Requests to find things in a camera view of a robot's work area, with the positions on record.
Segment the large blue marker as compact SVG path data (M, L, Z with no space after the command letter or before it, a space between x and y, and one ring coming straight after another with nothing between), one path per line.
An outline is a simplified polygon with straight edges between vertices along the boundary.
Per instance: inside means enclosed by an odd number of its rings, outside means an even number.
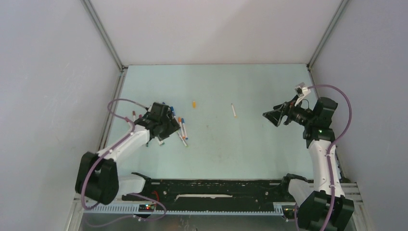
M176 112L175 112L175 110L174 110L174 107L173 107L173 106L171 106L171 107L170 107L170 111L171 111L171 113L172 113L173 117L174 117L174 118L177 118L177 115L176 115Z

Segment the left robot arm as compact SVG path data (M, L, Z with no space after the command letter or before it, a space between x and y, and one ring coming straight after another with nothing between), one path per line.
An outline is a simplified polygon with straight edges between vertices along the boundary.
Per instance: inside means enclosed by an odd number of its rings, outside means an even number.
M110 204L118 195L134 193L140 200L151 197L152 187L137 174L120 176L119 167L135 152L151 140L163 141L180 130L180 124L171 106L154 102L142 107L146 113L135 120L118 115L129 125L128 132L115 143L96 153L86 152L82 155L76 178L75 191L80 194L80 201L85 210L93 206L86 205L86 199L96 205Z

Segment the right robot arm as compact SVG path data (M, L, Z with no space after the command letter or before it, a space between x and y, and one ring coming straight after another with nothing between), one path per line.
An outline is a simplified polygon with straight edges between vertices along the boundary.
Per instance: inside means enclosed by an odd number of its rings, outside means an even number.
M335 135L330 128L338 104L326 97L318 99L313 109L301 107L295 96L291 101L264 112L263 117L278 127L282 118L304 127L303 138L313 167L313 188L305 178L288 175L289 182L280 187L285 201L295 199L297 226L308 231L343 231L355 210L341 187L335 162Z

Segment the light green pen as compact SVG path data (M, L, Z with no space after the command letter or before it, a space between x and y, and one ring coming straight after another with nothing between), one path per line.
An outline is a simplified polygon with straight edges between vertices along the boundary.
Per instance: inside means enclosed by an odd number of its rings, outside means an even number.
M181 139L183 145L184 145L185 147L188 147L188 144L186 143L186 141L184 140L184 138L182 137L182 135L181 135L179 132L177 132L177 135L178 135L178 137Z

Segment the yellow pen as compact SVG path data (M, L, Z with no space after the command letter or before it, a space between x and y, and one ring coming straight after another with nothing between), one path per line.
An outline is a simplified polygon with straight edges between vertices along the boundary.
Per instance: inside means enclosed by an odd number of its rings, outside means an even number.
M237 118L236 110L235 110L234 104L232 103L231 103L231 109L232 109L234 118Z

